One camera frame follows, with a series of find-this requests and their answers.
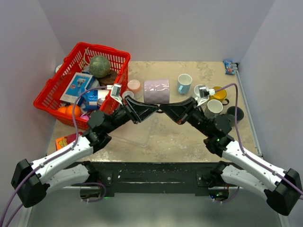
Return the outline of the blue white round mug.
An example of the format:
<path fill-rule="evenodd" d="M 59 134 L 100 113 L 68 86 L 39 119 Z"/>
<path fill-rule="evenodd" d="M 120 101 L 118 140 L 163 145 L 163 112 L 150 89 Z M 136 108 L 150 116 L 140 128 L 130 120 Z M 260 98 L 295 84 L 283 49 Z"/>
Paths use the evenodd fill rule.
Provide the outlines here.
<path fill-rule="evenodd" d="M 209 89 L 206 85 L 197 85 L 194 87 L 195 98 L 209 98 Z"/>

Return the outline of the blue candy packet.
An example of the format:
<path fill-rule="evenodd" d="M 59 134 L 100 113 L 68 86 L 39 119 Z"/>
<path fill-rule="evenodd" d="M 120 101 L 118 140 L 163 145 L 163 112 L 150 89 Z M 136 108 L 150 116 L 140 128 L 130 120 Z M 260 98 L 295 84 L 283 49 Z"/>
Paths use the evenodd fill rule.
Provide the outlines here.
<path fill-rule="evenodd" d="M 223 63 L 224 63 L 224 67 L 225 67 L 225 74 L 234 75 L 235 72 L 234 72 L 234 68 L 233 68 L 233 65 L 234 65 L 233 61 L 224 60 Z"/>

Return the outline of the brown wooden lid jar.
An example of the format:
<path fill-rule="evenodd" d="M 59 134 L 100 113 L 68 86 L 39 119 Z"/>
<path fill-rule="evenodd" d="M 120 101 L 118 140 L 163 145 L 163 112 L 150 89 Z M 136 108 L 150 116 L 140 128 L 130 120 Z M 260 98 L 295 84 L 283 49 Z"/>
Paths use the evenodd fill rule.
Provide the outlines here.
<path fill-rule="evenodd" d="M 116 78 L 118 76 L 118 73 L 114 70 L 110 70 L 110 72 L 102 78 L 97 78 L 97 81 L 99 82 L 100 86 L 107 86 L 114 84 Z"/>

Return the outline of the clear plastic tray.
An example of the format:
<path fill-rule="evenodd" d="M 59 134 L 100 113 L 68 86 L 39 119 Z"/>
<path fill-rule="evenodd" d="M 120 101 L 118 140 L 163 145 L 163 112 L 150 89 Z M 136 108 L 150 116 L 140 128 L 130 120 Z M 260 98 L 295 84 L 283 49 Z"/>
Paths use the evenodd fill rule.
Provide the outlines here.
<path fill-rule="evenodd" d="M 141 147 L 146 147 L 149 143 L 150 136 L 155 132 L 158 119 L 155 114 L 141 123 L 134 124 L 128 121 L 118 129 L 115 129 L 109 135 L 117 140 L 128 142 Z"/>

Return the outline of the dark grey mug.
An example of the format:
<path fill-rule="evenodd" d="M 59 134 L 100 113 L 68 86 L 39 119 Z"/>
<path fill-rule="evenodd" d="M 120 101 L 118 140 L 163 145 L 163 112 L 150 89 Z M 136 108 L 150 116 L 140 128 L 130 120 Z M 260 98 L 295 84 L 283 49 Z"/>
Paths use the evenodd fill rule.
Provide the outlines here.
<path fill-rule="evenodd" d="M 234 127 L 236 123 L 239 123 L 244 118 L 244 111 L 239 107 L 231 106 L 227 109 L 226 115 L 230 125 Z"/>

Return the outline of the lilac grey mug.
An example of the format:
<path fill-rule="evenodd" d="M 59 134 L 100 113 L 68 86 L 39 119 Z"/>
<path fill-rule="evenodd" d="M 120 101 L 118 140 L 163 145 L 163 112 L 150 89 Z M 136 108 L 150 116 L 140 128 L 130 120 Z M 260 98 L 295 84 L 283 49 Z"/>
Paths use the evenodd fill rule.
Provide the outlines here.
<path fill-rule="evenodd" d="M 143 100 L 145 104 L 169 104 L 169 80 L 146 80 L 143 84 Z"/>

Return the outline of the red plastic shopping basket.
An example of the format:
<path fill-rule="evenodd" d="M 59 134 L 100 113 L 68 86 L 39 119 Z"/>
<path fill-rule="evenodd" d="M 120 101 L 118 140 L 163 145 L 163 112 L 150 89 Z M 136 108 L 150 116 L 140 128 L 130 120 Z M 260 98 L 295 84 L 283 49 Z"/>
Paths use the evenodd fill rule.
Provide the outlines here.
<path fill-rule="evenodd" d="M 60 98 L 74 74 L 84 69 L 84 60 L 88 61 L 95 55 L 102 55 L 110 61 L 111 69 L 118 73 L 115 83 L 121 84 L 120 93 L 124 93 L 128 84 L 130 53 L 99 44 L 79 42 L 64 58 L 62 66 L 53 78 L 46 82 L 45 87 L 33 102 L 34 107 L 48 112 L 63 124 L 73 126 L 71 116 L 57 111 L 59 107 L 63 106 Z"/>

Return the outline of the light blue square mug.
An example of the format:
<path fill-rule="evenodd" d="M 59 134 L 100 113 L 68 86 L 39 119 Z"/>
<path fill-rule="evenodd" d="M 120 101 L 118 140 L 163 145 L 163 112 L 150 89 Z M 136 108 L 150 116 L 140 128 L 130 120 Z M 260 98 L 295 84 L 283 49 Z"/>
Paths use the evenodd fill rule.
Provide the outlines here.
<path fill-rule="evenodd" d="M 192 84 L 192 77 L 188 74 L 181 74 L 178 76 L 178 93 L 181 95 L 185 95 L 189 92 L 191 84 Z"/>

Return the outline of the dark teal mug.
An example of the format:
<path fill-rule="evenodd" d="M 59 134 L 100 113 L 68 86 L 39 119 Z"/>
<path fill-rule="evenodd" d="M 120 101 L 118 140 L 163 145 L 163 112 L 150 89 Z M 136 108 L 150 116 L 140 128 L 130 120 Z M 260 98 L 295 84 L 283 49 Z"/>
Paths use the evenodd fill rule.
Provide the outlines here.
<path fill-rule="evenodd" d="M 207 118 L 219 115 L 223 111 L 223 104 L 218 100 L 210 100 L 207 102 L 204 114 Z"/>

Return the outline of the light grey mug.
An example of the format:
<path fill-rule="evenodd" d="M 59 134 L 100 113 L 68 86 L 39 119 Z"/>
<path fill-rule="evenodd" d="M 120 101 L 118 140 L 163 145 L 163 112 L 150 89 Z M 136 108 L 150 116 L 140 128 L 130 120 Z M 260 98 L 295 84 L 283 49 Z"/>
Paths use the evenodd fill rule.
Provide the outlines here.
<path fill-rule="evenodd" d="M 125 91 L 123 94 L 122 94 L 122 98 L 125 99 L 126 97 L 131 97 L 132 99 L 134 99 L 134 93 L 132 91 Z"/>

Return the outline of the yellow mug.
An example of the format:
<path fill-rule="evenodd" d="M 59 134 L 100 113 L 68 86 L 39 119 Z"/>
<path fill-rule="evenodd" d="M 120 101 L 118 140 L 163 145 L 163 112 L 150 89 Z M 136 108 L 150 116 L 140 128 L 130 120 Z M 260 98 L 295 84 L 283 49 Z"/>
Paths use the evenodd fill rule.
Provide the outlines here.
<path fill-rule="evenodd" d="M 213 87 L 213 89 L 215 90 L 215 94 L 210 96 L 209 100 L 218 100 L 223 104 L 223 106 L 228 105 L 230 101 L 227 99 L 226 90 L 221 87 Z"/>

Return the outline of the blue razor box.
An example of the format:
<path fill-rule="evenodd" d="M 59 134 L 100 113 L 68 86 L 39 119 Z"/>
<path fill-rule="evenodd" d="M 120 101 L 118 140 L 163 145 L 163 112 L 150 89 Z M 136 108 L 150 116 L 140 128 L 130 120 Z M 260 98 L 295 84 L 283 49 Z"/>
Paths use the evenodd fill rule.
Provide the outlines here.
<path fill-rule="evenodd" d="M 93 75 L 76 72 L 61 95 L 60 101 L 73 104 L 83 91 L 91 87 L 94 79 Z"/>

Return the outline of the orange fruit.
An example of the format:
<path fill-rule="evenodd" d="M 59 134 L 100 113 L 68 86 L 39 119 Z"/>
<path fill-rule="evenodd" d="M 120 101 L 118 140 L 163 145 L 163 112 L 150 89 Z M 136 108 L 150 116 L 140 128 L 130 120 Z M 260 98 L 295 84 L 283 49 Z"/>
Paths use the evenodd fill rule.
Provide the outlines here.
<path fill-rule="evenodd" d="M 67 109 L 66 106 L 62 106 L 62 107 L 58 108 L 57 111 L 60 112 L 60 113 L 65 114 L 66 113 L 66 109 Z"/>
<path fill-rule="evenodd" d="M 65 114 L 72 116 L 74 115 L 75 117 L 80 117 L 81 116 L 81 108 L 79 106 L 73 107 L 73 105 L 69 105 L 65 109 Z"/>

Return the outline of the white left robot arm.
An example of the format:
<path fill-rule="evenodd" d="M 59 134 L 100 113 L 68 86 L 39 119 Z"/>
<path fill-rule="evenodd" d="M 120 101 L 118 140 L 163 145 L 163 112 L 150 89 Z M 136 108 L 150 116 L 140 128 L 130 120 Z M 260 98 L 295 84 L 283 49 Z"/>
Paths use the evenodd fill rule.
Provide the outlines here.
<path fill-rule="evenodd" d="M 48 190 L 46 181 L 73 162 L 103 149 L 110 141 L 109 134 L 128 121 L 143 122 L 159 110 L 158 105 L 148 105 L 127 96 L 111 114 L 93 111 L 87 122 L 88 129 L 69 145 L 40 160 L 26 159 L 16 165 L 11 185 L 26 208 L 38 204 Z"/>

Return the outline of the pink mug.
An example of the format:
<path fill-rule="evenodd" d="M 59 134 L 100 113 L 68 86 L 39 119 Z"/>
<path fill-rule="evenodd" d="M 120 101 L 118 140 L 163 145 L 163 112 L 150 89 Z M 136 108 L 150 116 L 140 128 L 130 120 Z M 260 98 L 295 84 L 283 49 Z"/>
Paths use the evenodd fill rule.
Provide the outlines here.
<path fill-rule="evenodd" d="M 143 88 L 140 81 L 132 79 L 127 83 L 128 90 L 132 91 L 135 99 L 141 98 L 143 95 Z"/>

